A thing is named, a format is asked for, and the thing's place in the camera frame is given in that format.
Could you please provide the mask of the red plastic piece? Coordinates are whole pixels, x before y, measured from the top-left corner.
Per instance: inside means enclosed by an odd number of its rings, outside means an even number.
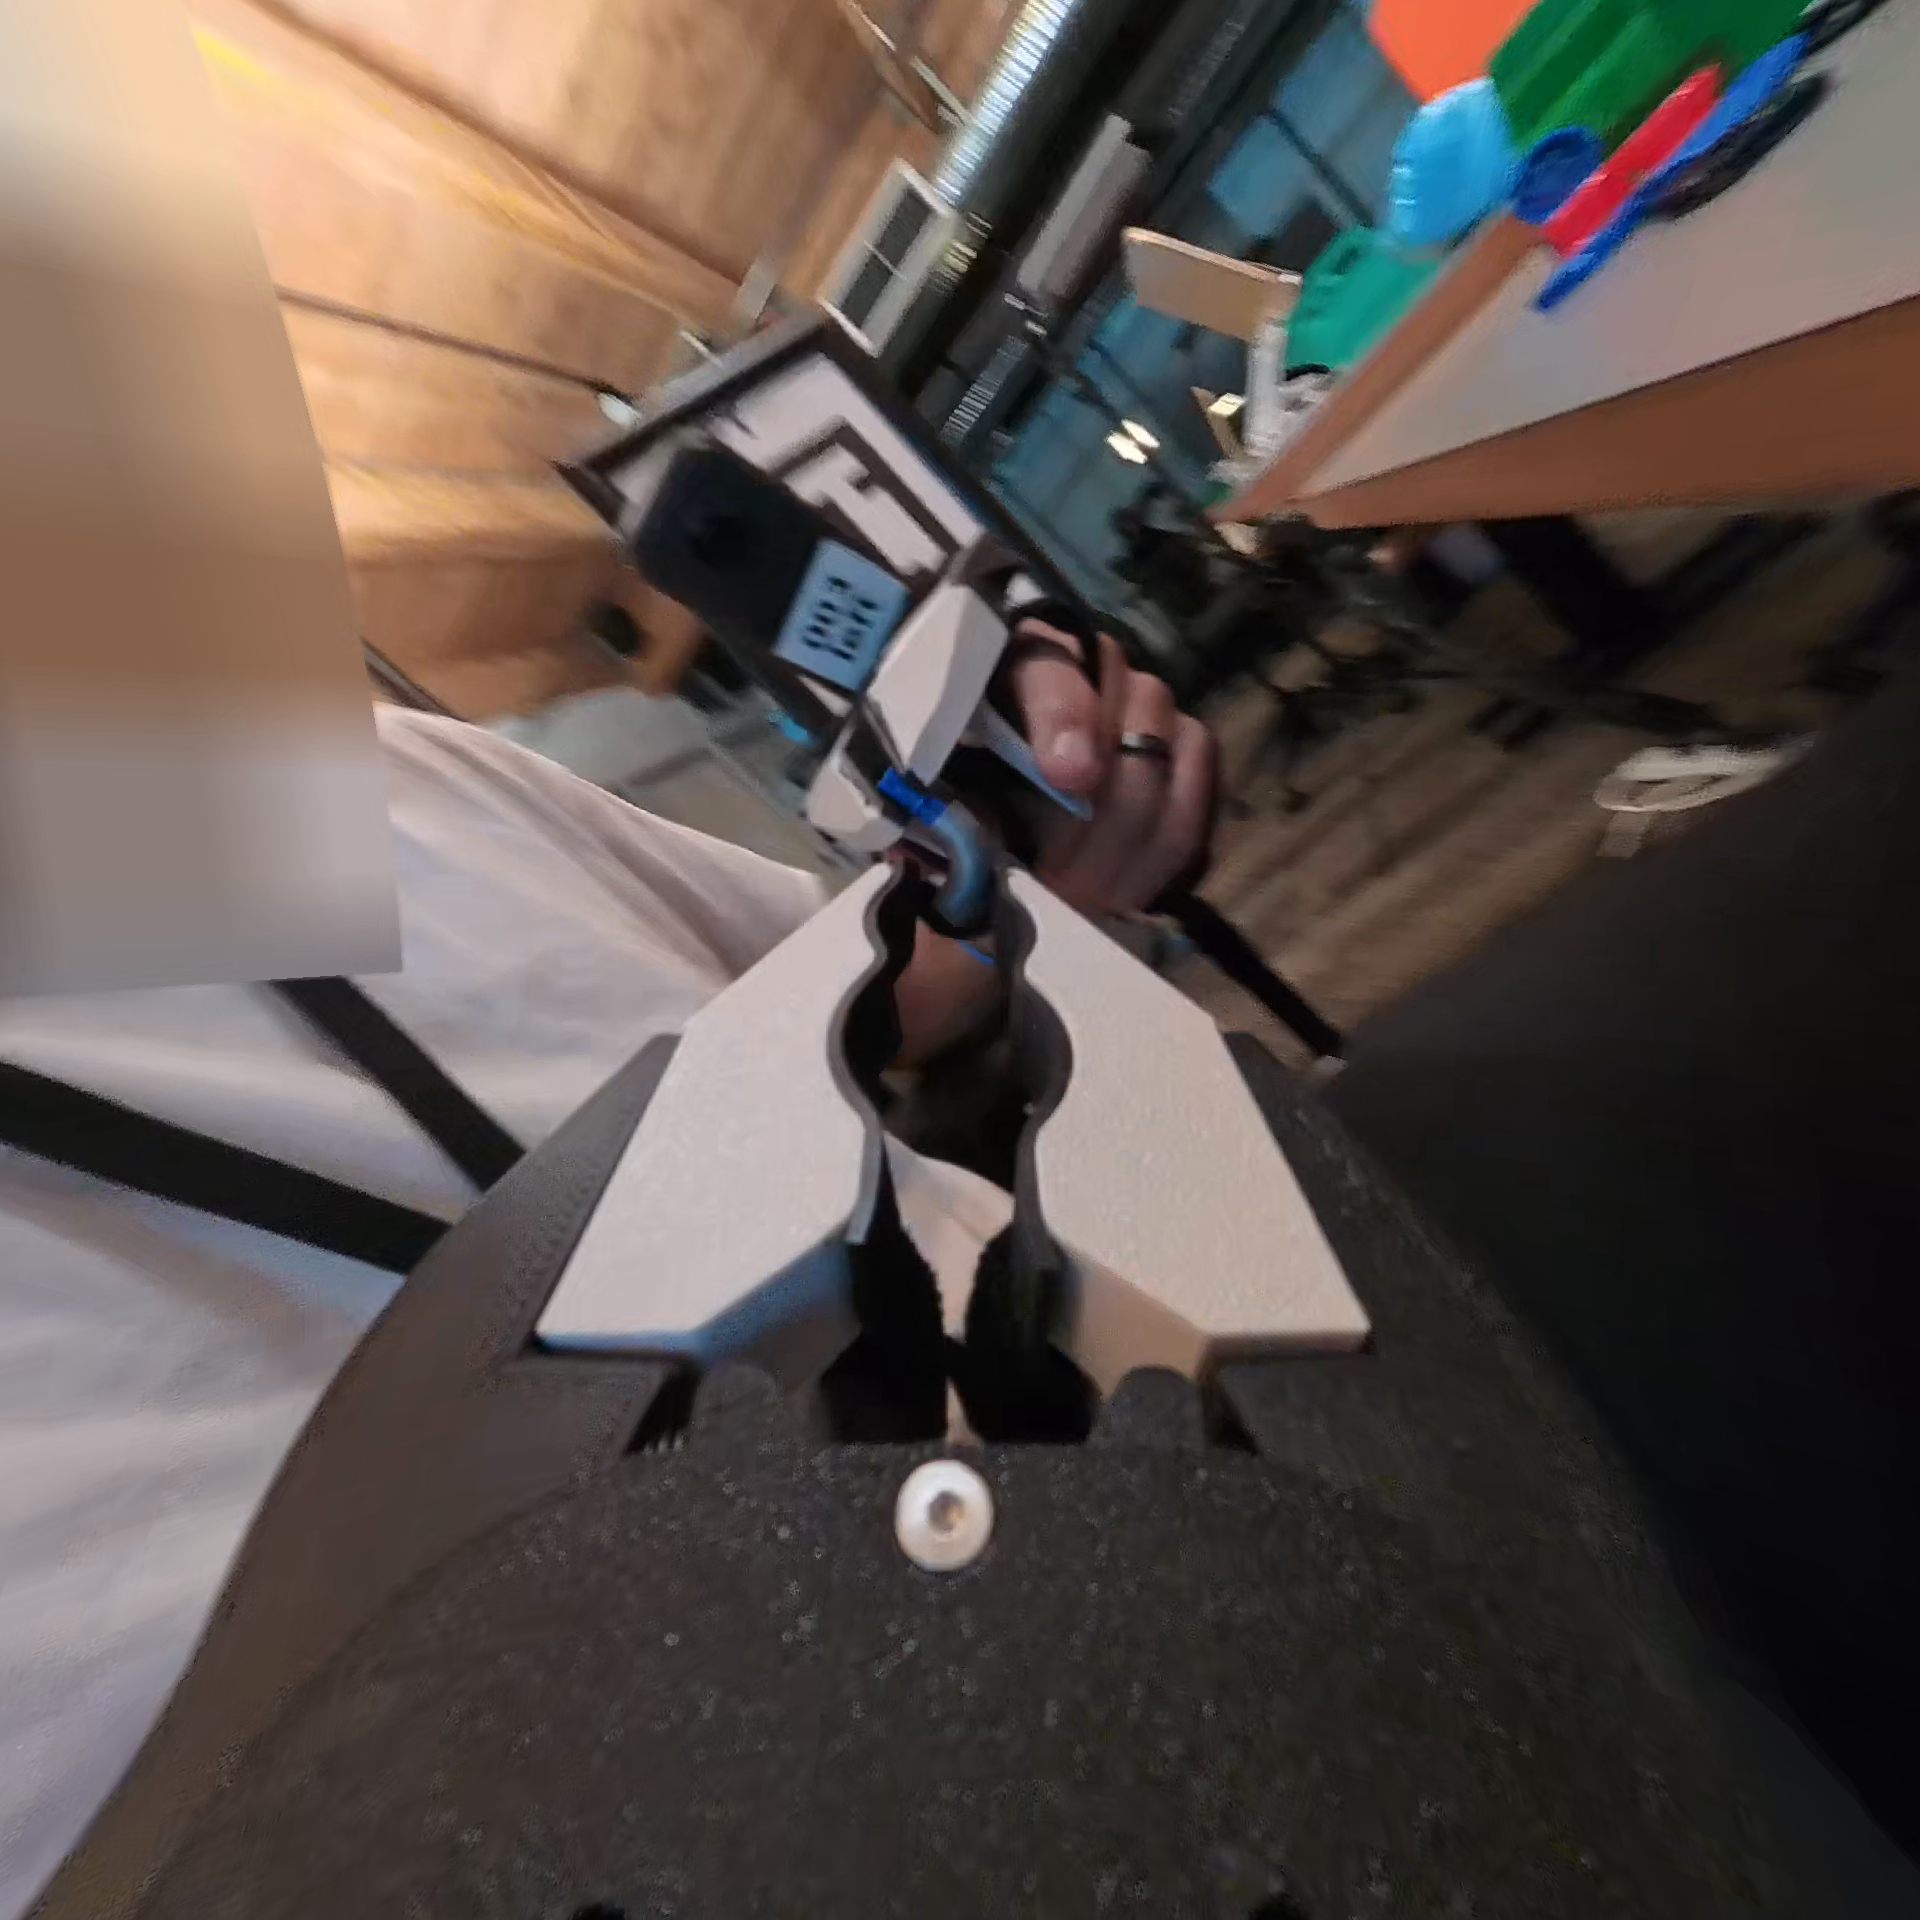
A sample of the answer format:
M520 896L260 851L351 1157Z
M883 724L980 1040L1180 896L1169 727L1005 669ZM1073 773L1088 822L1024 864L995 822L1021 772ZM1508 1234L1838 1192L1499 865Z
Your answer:
M1548 215L1548 247L1568 260L1626 205L1633 192L1668 161L1717 110L1725 86L1720 62L1708 62L1683 79L1625 140L1575 185Z

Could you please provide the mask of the large green bin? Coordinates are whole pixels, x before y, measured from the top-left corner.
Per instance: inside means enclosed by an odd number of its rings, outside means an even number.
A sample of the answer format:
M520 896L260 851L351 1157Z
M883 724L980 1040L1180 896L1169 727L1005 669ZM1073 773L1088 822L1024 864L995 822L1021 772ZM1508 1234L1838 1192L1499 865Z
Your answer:
M1541 2L1490 63L1518 151L1582 127L1612 149L1703 67L1738 75L1787 37L1806 2Z

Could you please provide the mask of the cardboard box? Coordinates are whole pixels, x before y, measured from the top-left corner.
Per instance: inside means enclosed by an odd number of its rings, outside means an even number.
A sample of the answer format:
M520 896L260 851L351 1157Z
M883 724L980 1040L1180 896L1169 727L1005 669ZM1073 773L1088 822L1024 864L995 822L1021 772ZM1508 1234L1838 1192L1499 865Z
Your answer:
M1242 344L1287 323L1304 286L1292 269L1227 256L1140 226L1121 233L1131 298L1146 311Z

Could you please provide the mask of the small green bin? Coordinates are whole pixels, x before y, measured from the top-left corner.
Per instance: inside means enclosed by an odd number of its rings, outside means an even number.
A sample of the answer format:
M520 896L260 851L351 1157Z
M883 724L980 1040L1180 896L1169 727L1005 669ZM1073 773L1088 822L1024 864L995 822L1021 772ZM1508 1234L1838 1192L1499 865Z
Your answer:
M1302 278L1287 320L1285 374L1353 367L1427 294L1446 258L1446 247L1412 247L1382 227L1345 227Z

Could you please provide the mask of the blue plastic bag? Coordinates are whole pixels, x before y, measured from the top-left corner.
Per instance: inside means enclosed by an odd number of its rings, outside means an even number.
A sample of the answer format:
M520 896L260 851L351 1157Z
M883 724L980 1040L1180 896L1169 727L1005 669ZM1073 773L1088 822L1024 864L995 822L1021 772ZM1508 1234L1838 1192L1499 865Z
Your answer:
M1522 149L1492 75L1419 107L1391 157L1384 230L1404 252L1454 245L1508 202Z

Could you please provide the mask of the orange container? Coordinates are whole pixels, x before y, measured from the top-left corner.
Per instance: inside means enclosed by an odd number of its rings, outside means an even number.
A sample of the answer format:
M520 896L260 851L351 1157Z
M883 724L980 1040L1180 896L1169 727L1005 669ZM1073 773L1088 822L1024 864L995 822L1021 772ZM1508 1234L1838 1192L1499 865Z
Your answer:
M1534 2L1367 2L1364 29L1421 103L1482 78Z

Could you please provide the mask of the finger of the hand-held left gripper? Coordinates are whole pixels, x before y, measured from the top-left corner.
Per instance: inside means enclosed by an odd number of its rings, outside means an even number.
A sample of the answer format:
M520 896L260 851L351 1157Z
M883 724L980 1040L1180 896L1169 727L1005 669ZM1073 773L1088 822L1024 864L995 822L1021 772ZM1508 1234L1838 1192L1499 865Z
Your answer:
M883 794L897 770L878 734L841 734L809 786L809 823L846 856L890 854L906 836L906 814Z
M918 786L945 773L988 700L1010 621L979 587L936 587L875 672L875 726L890 763Z

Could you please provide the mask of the person's left hand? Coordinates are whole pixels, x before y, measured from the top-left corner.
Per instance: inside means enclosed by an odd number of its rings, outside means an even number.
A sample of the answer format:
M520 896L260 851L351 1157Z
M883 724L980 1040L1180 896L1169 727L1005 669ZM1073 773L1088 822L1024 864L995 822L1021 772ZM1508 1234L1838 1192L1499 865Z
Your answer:
M1035 875L1084 915L1136 915L1205 871L1220 751L1172 687L1134 665L1115 636L1076 636L1029 615L1015 629L1002 692L1041 776L1086 804L1035 830Z

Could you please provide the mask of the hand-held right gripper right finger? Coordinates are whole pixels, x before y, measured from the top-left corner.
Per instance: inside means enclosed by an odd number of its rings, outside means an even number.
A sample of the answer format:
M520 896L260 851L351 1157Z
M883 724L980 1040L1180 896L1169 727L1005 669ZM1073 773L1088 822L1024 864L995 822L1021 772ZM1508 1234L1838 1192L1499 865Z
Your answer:
M1035 1049L1016 1221L1103 1392L1136 1369L1363 1351L1374 1323L1214 1019L1026 871L1002 884Z

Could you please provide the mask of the person in white shirt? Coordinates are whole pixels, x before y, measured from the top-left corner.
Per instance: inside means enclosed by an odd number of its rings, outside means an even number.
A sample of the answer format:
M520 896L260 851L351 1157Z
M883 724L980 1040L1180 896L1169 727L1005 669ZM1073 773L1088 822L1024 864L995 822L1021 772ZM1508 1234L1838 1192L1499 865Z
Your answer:
M366 994L522 1143L827 899L474 726L376 710L403 933ZM4 1062L443 1221L470 1186L267 983L4 1004ZM3 1901L181 1679L394 1275L4 1152Z

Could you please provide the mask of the white vent unit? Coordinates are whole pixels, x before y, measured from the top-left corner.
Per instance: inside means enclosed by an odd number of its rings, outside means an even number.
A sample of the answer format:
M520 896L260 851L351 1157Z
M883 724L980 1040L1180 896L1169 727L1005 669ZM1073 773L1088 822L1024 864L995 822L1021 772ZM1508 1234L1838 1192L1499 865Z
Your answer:
M837 252L817 304L866 353L890 345L959 227L959 208L897 157Z

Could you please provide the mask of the white round object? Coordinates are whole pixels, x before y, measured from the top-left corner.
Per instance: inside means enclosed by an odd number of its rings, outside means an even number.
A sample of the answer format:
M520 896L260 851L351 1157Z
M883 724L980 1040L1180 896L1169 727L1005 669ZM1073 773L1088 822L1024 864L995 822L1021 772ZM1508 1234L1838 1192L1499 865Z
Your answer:
M1646 746L1618 761L1596 786L1594 804L1614 818L1667 815L1725 804L1796 766L1813 734Z

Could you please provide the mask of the person's left forearm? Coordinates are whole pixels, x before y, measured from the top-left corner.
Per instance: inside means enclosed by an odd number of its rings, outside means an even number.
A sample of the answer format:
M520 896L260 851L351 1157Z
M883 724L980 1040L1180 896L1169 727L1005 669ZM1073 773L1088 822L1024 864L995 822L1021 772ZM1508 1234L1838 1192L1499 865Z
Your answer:
M915 1071L991 1040L1005 1025L1006 1006L1006 973L988 946L918 924L894 982L898 1043L887 1065Z

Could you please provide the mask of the blue plastic pieces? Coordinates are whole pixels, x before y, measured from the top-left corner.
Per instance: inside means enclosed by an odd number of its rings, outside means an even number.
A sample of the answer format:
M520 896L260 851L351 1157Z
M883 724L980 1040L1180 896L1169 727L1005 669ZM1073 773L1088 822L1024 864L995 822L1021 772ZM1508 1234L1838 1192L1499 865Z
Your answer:
M1828 79L1806 73L1813 53L1813 9L1733 81L1706 117L1629 189L1552 271L1532 298L1548 314L1598 275L1649 223L1677 223L1703 212L1759 168L1826 98Z

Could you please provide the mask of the tag sign board on stand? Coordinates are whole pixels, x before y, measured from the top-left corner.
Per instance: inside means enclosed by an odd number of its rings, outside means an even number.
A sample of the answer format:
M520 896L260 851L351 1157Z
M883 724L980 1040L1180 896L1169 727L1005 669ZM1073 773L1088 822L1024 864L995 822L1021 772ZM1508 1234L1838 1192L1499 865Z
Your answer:
M1045 598L1074 595L1042 546L950 457L877 356L820 307L652 388L634 424L562 459L556 473L616 540L631 540L668 453L696 437L778 480L915 599L976 542L1010 554Z

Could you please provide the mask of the wooden table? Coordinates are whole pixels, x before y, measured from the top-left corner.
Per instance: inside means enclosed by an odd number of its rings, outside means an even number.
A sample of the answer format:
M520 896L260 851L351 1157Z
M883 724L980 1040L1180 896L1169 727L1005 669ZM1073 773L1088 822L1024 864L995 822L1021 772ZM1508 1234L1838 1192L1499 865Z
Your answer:
M1846 502L1919 473L1919 12L1818 63L1750 175L1552 310L1484 221L1218 521L1329 528Z

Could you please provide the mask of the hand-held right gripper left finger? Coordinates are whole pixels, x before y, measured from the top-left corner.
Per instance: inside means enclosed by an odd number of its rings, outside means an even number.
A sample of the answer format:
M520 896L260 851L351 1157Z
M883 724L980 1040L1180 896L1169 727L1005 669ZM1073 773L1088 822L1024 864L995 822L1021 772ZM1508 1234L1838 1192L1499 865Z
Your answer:
M796 1388L853 1344L885 1145L846 1025L883 979L898 885L871 867L686 1022L541 1310L542 1348Z

